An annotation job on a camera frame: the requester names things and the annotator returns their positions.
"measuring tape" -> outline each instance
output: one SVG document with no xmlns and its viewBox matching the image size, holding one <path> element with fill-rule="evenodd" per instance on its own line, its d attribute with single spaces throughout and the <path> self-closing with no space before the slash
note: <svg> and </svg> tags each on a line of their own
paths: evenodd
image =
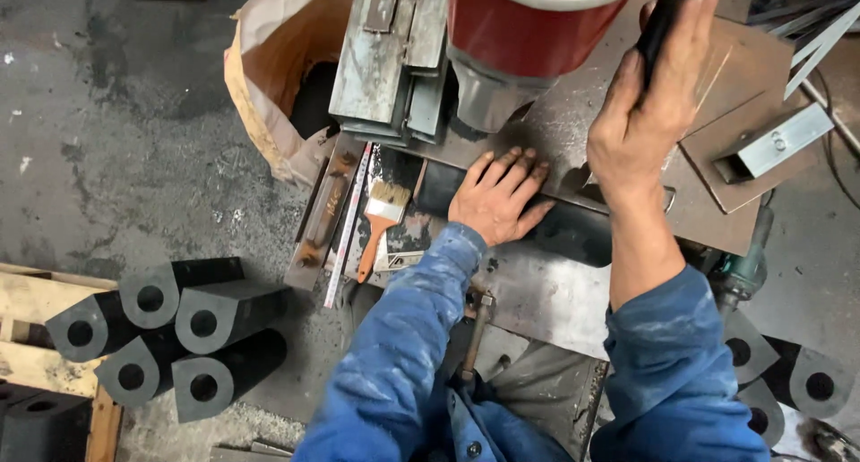
<svg viewBox="0 0 860 462">
<path fill-rule="evenodd" d="M 335 307 L 335 294 L 337 294 L 337 283 L 340 281 L 340 273 L 343 272 L 343 263 L 347 259 L 347 249 L 349 241 L 353 238 L 353 228 L 355 227 L 355 218 L 359 213 L 359 199 L 361 199 L 361 190 L 365 186 L 365 177 L 367 176 L 367 165 L 371 161 L 372 143 L 365 145 L 365 152 L 361 155 L 361 163 L 359 170 L 355 172 L 355 183 L 353 185 L 353 195 L 349 198 L 349 207 L 347 207 L 347 217 L 343 221 L 343 231 L 340 234 L 340 243 L 337 246 L 337 258 L 335 266 L 331 269 L 331 279 L 328 280 L 328 290 L 325 293 L 325 304 L 327 308 Z"/>
</svg>

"orange brush handle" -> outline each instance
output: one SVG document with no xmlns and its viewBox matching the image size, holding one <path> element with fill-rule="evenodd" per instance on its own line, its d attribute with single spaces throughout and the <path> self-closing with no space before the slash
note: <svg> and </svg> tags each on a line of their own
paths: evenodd
<svg viewBox="0 0 860 462">
<path fill-rule="evenodd" d="M 359 282 L 364 282 L 373 269 L 373 260 L 376 259 L 376 251 L 379 247 L 379 238 L 386 229 L 396 226 L 397 223 L 391 219 L 376 215 L 365 215 L 371 222 L 371 237 L 367 239 L 365 251 L 361 254 L 359 262 Z"/>
</svg>

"brown paper sack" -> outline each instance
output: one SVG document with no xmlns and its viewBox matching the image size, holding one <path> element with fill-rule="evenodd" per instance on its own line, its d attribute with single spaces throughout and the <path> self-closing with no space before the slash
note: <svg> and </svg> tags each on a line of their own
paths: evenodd
<svg viewBox="0 0 860 462">
<path fill-rule="evenodd" d="M 337 62 L 353 0 L 248 0 L 234 16 L 224 82 L 272 176 L 312 185 L 334 147 L 320 131 L 302 138 L 288 117 L 302 77 Z"/>
</svg>

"paint brush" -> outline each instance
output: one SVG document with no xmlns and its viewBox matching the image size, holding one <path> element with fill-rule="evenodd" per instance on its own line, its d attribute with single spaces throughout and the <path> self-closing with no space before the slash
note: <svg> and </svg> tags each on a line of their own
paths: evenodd
<svg viewBox="0 0 860 462">
<path fill-rule="evenodd" d="M 408 188 L 386 182 L 375 182 L 371 197 L 365 207 L 365 217 L 371 223 L 371 237 L 367 239 L 364 253 L 359 262 L 359 282 L 364 282 L 371 273 L 373 259 L 379 247 L 379 238 L 386 229 L 400 224 L 406 212 L 406 204 L 412 194 Z"/>
</svg>

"concrete floor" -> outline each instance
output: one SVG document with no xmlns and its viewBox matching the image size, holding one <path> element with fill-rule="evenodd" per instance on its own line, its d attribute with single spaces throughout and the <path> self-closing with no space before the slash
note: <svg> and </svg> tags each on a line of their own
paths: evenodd
<svg viewBox="0 0 860 462">
<path fill-rule="evenodd" d="M 229 16 L 244 1 L 0 0 L 0 261 L 116 279 L 167 259 L 241 256 L 250 276 L 280 279 L 308 191 L 271 179 L 224 87 Z M 858 56 L 860 41 L 844 40 L 824 70 L 860 132 Z M 770 279 L 746 311 L 765 334 L 859 369 L 860 212 L 823 162 L 780 186 L 773 207 Z M 281 415 L 310 418 L 348 337 L 321 304 L 295 303 L 277 384 L 245 398 L 269 412 L 242 405 L 178 426 L 161 397 L 126 412 L 120 460 L 200 460 L 252 432 L 294 444 L 302 428 Z M 857 413 L 860 389 L 837 417 L 860 438 Z"/>
</svg>

